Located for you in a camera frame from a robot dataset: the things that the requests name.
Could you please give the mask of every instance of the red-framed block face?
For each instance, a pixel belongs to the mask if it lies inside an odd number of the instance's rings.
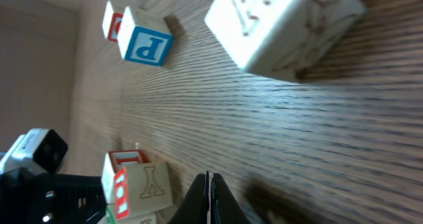
[[[115,214],[116,219],[122,219],[130,214],[130,202],[128,198],[128,179],[126,168],[123,167],[114,176]]]
[[[140,150],[109,151],[108,156],[115,173],[125,165],[148,163],[147,157]]]
[[[120,29],[120,24],[122,22],[122,13],[113,13],[112,21],[110,22],[110,29],[108,31],[107,39],[112,42],[118,41],[118,33]]]

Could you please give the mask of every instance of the cube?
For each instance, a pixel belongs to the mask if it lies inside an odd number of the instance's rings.
[[[112,42],[117,42],[124,8],[107,1],[103,18],[104,37]]]
[[[114,175],[125,165],[148,163],[147,157],[140,150],[109,151],[104,158],[101,184],[104,197],[108,204],[114,203],[113,178]]]
[[[114,176],[116,219],[145,215],[173,204],[166,163],[122,167]]]
[[[145,215],[138,215],[136,217],[125,218],[121,220],[116,219],[114,214],[114,204],[107,205],[106,207],[106,220],[109,224],[156,224],[157,216],[155,213],[148,213]]]
[[[294,82],[364,13],[359,0],[215,0],[205,22],[240,69]]]
[[[118,45],[122,58],[146,65],[162,65],[173,37],[164,19],[126,7]]]

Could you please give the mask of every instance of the block with blue letter p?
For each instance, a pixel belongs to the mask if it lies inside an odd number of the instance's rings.
[[[160,66],[172,39],[165,20],[141,9],[125,8],[118,35],[123,59]]]

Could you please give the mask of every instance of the white block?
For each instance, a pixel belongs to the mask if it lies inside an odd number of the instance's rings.
[[[296,81],[364,13],[359,0],[215,0],[205,22],[240,69]]]
[[[104,37],[106,39],[112,42],[117,42],[123,13],[123,7],[116,5],[111,1],[107,1],[102,24]]]
[[[101,184],[104,197],[108,204],[114,203],[113,178],[114,175],[126,165],[148,163],[147,157],[140,150],[129,151],[109,151],[104,158],[103,172],[101,174]]]
[[[144,215],[173,204],[166,163],[123,167],[114,176],[116,219]]]
[[[162,65],[173,37],[165,20],[133,7],[126,7],[118,44],[122,58],[146,65]]]
[[[114,204],[107,205],[106,219],[109,224],[156,224],[157,216],[154,212],[145,215],[138,215],[136,217],[125,218],[117,220],[114,214]]]

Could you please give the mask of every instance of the blue block face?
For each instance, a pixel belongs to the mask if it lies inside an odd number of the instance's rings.
[[[126,51],[128,61],[160,66],[172,43],[172,35],[135,27]]]

